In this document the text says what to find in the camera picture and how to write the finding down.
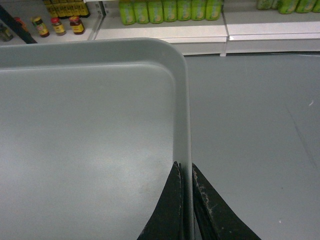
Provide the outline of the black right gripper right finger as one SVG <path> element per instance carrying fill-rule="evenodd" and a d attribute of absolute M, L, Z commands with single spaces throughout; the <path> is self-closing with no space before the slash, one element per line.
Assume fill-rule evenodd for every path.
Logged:
<path fill-rule="evenodd" d="M 203 240 L 259 240 L 192 164 L 193 208 Z"/>

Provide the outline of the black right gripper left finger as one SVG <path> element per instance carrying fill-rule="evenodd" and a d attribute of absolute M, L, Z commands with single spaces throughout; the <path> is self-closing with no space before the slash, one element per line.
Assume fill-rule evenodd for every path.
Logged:
<path fill-rule="evenodd" d="M 172 164 L 156 207 L 138 236 L 139 240 L 181 240 L 183 238 L 184 178 L 181 165 Z"/>

